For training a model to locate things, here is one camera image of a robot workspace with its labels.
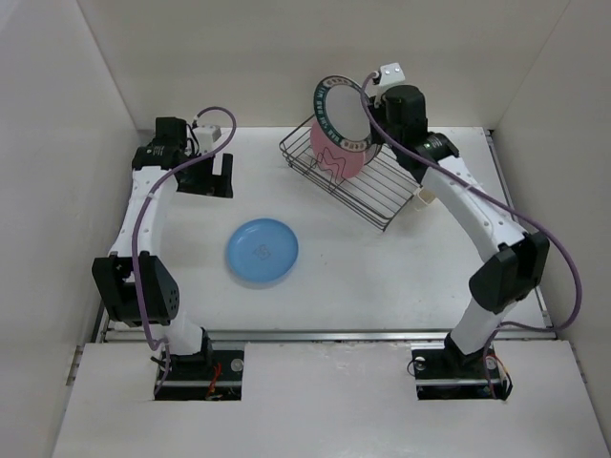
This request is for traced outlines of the green rimmed white plate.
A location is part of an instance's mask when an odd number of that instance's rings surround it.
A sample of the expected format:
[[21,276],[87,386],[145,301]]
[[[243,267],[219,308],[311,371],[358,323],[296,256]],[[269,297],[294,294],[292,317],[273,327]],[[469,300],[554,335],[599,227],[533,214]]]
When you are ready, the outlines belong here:
[[342,75],[324,77],[313,95],[316,122],[343,150],[360,153],[371,145],[369,119],[361,105],[361,86]]

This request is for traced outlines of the pink plastic plate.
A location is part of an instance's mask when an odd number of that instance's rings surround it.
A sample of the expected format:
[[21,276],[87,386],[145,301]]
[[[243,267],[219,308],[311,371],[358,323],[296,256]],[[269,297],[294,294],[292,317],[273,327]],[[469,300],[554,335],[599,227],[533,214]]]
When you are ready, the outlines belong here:
[[314,120],[310,129],[310,146],[320,169],[331,173],[335,182],[356,177],[365,165],[366,151],[370,146],[367,138],[360,150],[347,150],[331,141],[319,123]]

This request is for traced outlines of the blue plastic plate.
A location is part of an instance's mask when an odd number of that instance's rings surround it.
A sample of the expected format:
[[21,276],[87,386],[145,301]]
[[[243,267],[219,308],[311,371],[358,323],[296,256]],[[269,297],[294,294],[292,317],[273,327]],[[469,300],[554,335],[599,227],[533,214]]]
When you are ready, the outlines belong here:
[[268,286],[282,281],[292,271],[299,252],[298,238],[286,223],[260,218],[234,231],[226,243],[224,257],[238,280]]

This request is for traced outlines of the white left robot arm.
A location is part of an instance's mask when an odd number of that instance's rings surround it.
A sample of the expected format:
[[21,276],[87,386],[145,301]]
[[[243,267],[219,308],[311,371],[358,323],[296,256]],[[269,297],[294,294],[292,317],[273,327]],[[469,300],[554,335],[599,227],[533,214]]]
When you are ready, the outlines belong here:
[[220,138],[217,125],[157,118],[153,138],[132,160],[131,195],[118,236],[92,266],[109,319],[142,328],[146,340],[167,346],[196,379],[211,372],[214,356],[203,328],[180,307],[178,283],[160,256],[161,236],[175,194],[232,198],[232,155],[222,155],[220,173],[213,172]]

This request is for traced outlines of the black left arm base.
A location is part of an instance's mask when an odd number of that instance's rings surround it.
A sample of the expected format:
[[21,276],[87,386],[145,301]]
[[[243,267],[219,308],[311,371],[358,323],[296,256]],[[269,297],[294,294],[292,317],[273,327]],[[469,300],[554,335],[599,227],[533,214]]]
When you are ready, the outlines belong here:
[[193,355],[170,356],[165,375],[166,353],[152,357],[158,365],[154,399],[156,401],[225,402],[242,399],[244,346],[212,344]]

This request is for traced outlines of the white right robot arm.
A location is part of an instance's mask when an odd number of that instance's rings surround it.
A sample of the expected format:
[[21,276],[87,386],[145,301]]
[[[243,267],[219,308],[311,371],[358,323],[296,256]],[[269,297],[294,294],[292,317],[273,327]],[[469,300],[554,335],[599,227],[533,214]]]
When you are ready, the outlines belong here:
[[458,148],[428,128],[426,100],[412,85],[386,90],[368,103],[372,136],[389,145],[397,163],[449,210],[482,264],[469,279],[471,300],[445,339],[444,368],[465,375],[493,332],[540,284],[550,241],[500,213],[476,182]]

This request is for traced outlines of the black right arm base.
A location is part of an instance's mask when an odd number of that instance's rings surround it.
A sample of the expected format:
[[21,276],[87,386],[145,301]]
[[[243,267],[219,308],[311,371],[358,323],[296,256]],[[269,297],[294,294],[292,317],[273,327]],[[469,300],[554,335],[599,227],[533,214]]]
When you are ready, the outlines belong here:
[[407,371],[414,378],[419,401],[507,401],[514,388],[492,346],[486,355],[479,351],[461,361],[443,345],[416,345],[411,348]]

